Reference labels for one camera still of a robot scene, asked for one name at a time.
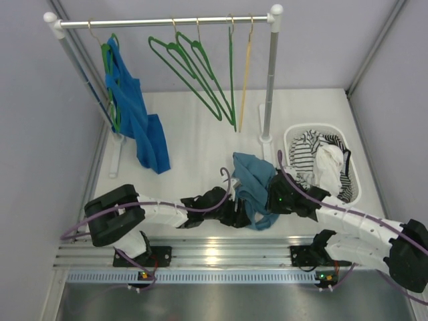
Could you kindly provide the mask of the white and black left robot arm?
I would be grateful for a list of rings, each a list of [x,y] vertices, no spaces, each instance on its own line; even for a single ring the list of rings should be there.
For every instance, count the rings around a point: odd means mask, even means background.
[[[88,202],[84,212],[92,245],[111,245],[136,265],[148,263],[152,254],[148,237],[140,229],[143,223],[176,229],[196,228],[207,220],[234,228],[251,225],[243,201],[226,195],[222,187],[167,204],[141,197],[133,185],[125,184]]]

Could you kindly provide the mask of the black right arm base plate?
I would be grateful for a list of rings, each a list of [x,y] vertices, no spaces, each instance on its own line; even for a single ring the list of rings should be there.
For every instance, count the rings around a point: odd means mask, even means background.
[[[292,265],[303,272],[312,272],[319,265],[317,253],[310,245],[295,245],[290,247]]]

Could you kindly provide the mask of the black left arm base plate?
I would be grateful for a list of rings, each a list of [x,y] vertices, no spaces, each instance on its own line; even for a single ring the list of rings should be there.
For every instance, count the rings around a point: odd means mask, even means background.
[[[144,268],[167,268],[170,266],[172,258],[172,247],[170,246],[154,246],[151,249],[141,254],[132,260]],[[115,268],[131,268],[134,267],[129,261],[124,259],[117,251],[114,252],[112,266]]]

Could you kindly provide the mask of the teal blue tank top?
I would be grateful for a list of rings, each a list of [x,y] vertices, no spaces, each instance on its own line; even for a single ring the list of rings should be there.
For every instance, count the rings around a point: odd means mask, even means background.
[[[235,194],[243,201],[249,228],[256,231],[269,229],[279,217],[265,208],[270,183],[277,174],[275,167],[253,154],[241,152],[233,153],[233,166],[232,176],[240,182]]]

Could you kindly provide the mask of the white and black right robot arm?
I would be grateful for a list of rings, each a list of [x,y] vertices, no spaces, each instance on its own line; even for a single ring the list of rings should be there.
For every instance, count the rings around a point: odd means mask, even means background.
[[[427,228],[419,221],[374,217],[321,188],[305,191],[282,172],[269,184],[267,208],[309,218],[321,228],[310,245],[292,252],[295,266],[355,263],[387,274],[408,291],[421,293],[427,287]]]

